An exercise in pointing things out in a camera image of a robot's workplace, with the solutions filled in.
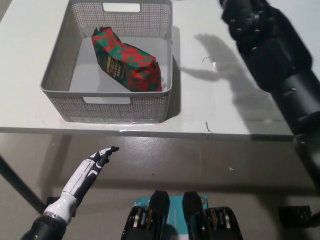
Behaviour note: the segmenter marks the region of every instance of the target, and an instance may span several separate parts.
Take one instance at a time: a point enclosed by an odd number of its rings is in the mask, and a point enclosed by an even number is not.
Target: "gray floor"
[[[10,1],[0,1],[0,19]],[[171,195],[197,190],[211,207],[229,206],[246,240],[319,239],[320,228],[282,229],[277,207],[310,205],[320,197],[289,142],[207,141],[0,133],[0,153],[43,200],[57,196],[78,164],[116,145],[65,239],[120,239],[137,198],[156,189]],[[37,213],[0,177],[0,239],[14,240]]]

